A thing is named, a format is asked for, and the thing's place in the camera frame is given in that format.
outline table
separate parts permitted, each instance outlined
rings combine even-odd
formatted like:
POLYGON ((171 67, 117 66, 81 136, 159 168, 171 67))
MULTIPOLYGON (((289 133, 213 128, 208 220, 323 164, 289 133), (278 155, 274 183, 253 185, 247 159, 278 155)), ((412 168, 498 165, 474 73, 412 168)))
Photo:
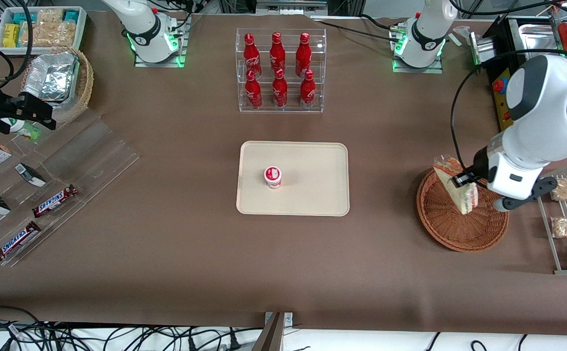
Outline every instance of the table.
MULTIPOLYGON (((490 22, 466 24, 482 33, 490 22)), ((143 69, 114 13, 90 13, 90 106, 141 158, 25 260, 0 266, 0 304, 41 320, 258 326, 277 310, 306 328, 567 334, 567 277, 551 274, 536 204, 513 211, 500 243, 476 254, 445 249, 417 218, 420 180, 435 156, 454 154, 449 110, 472 66, 468 46, 446 45, 441 75, 395 74, 384 40, 327 27, 324 114, 239 113, 236 27, 322 26, 206 16, 183 69, 143 69), (247 140, 343 143, 350 212, 238 213, 247 140)), ((485 75, 461 94, 457 133, 467 160, 497 133, 485 75)))

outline yellow package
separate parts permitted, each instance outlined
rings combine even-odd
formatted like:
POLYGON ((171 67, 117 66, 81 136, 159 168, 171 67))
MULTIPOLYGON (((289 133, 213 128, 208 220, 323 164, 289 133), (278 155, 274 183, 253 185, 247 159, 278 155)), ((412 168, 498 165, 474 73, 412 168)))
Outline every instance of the yellow package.
POLYGON ((3 47, 16 47, 17 38, 19 38, 19 26, 17 24, 7 23, 4 25, 4 38, 2 39, 3 47))

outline candy bar wrapper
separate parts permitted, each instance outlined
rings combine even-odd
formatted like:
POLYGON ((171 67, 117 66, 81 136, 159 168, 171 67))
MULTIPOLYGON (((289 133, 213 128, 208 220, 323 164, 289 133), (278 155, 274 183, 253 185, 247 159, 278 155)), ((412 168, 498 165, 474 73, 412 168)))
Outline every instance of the candy bar wrapper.
POLYGON ((78 191, 76 190, 76 188, 74 188, 73 184, 70 184, 70 186, 61 190, 60 193, 52 196, 51 198, 43 202, 43 204, 40 204, 39 206, 32 209, 32 213, 34 214, 35 218, 39 218, 49 211, 56 209, 68 198, 74 196, 75 194, 78 194, 78 191))
POLYGON ((28 183, 36 187, 42 187, 47 184, 45 179, 43 179, 43 177, 41 177, 41 175, 34 168, 28 166, 27 164, 17 164, 15 170, 23 178, 23 180, 26 180, 28 183))
POLYGON ((41 228, 34 222, 30 222, 24 229, 21 230, 14 238, 10 239, 0 249, 0 262, 5 258, 17 252, 17 248, 27 244, 30 240, 34 239, 41 232, 41 228))
POLYGON ((459 160, 449 155, 436 157, 433 169, 461 214, 468 214, 477 207, 478 187, 476 184, 467 184, 457 188, 452 181, 453 176, 463 172, 459 160))

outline aluminum foil container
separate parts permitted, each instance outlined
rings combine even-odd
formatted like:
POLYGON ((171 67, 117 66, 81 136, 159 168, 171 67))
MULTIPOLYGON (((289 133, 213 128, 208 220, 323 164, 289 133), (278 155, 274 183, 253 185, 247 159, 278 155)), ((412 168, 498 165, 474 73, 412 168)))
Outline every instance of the aluminum foil container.
POLYGON ((23 90, 52 105, 61 103, 74 90, 78 67, 78 57, 72 53, 40 55, 30 64, 23 90))

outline snickers bar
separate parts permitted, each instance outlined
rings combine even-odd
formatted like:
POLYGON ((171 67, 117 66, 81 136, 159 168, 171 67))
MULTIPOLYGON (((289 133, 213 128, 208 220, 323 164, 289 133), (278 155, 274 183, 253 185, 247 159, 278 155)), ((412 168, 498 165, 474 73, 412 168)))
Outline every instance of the snickers bar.
POLYGON ((14 249, 18 246, 26 244, 41 232, 41 228, 34 222, 28 223, 26 227, 12 238, 0 249, 0 262, 4 260, 9 254, 14 253, 14 249))
POLYGON ((43 202, 43 204, 40 204, 38 207, 32 209, 32 213, 35 215, 35 218, 39 218, 49 211, 57 208, 63 202, 65 202, 65 200, 74 196, 75 194, 78 194, 78 191, 76 190, 76 188, 74 188, 73 184, 70 184, 70 186, 61 190, 60 193, 52 196, 49 200, 43 202))

